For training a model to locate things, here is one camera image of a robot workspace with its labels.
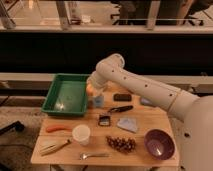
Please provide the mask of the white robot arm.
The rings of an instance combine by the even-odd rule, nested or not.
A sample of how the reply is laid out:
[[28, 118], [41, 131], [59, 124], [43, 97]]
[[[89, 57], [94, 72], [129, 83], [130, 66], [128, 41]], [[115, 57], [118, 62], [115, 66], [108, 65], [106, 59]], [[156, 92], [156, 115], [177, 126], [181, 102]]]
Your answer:
[[96, 64], [87, 83], [101, 93], [112, 81], [182, 121], [180, 165], [185, 171], [213, 171], [213, 96], [199, 97], [126, 71], [124, 65], [120, 54], [112, 54]]

